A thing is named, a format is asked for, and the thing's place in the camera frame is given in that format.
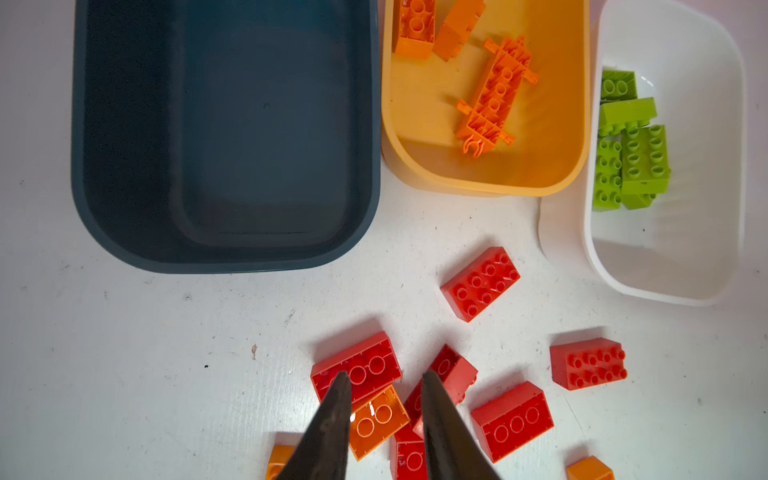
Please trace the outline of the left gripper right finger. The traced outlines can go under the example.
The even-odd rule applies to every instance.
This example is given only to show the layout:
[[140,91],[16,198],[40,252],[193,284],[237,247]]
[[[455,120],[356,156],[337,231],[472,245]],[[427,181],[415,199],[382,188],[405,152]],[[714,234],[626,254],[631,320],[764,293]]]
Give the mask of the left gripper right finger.
[[421,397],[428,478],[499,480],[436,372],[423,374]]

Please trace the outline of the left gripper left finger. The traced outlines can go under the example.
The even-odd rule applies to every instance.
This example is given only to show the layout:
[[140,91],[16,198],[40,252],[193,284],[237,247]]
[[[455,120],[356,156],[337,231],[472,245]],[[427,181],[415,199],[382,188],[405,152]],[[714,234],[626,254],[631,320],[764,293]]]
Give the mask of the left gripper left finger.
[[347,471],[351,382],[339,373],[277,479],[344,480]]

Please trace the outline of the small orange lego brick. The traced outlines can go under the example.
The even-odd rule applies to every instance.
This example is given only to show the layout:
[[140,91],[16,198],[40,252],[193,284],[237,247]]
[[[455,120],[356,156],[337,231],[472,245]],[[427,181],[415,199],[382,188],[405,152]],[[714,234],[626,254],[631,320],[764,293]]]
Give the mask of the small orange lego brick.
[[349,445],[357,461],[410,424],[409,415],[390,385],[352,413]]

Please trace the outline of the orange lego chassis plate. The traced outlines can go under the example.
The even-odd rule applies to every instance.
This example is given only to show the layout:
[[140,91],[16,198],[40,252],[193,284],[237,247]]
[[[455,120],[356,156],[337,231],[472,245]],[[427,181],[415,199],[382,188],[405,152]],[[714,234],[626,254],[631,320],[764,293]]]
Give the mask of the orange lego chassis plate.
[[500,142],[512,145],[515,137],[504,130],[517,92],[523,83],[538,82],[530,69],[532,54],[525,47],[523,35],[505,37],[500,44],[488,38],[483,47],[492,57],[487,63],[470,102],[460,100],[456,108],[465,116],[456,137],[462,141],[462,153],[473,158],[493,150]]

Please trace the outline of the green lego brick top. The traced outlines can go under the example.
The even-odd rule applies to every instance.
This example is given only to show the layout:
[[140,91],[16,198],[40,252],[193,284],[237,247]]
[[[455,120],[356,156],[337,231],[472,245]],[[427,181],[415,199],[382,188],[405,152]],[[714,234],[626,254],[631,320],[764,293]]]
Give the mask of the green lego brick top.
[[598,136],[615,136],[627,129],[642,128],[656,117],[653,97],[603,103],[599,111]]

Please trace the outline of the long green lego brick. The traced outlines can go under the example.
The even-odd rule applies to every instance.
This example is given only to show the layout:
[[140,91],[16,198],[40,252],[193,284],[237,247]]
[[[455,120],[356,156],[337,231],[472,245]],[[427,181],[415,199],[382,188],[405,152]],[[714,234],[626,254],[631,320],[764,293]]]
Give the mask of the long green lego brick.
[[610,138],[597,142],[596,173],[592,209],[617,210],[622,204],[622,145]]

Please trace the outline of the orange lego brick bottom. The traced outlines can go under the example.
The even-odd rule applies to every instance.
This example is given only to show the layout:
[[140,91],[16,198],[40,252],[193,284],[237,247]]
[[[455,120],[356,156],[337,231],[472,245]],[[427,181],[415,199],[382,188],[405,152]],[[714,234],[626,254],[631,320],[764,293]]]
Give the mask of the orange lego brick bottom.
[[411,59],[427,59],[435,43],[436,1],[396,1],[394,16],[393,52]]

